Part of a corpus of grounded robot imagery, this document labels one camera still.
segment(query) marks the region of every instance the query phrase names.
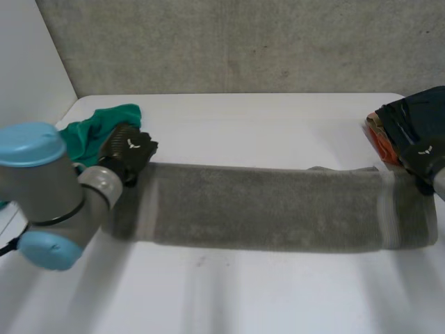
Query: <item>folded towel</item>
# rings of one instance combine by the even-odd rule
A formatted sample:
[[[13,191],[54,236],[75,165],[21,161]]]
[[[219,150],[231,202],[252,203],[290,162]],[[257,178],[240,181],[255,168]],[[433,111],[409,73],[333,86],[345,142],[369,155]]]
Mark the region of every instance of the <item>folded towel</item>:
[[[119,123],[140,128],[140,109],[135,104],[123,104],[108,109],[97,109],[93,116],[70,123],[60,135],[67,143],[67,153],[73,162],[87,167],[97,163],[102,143]]]
[[[402,168],[150,164],[138,187],[123,195],[115,219],[104,226],[115,237],[324,253],[418,248],[437,240],[433,197],[422,196]]]

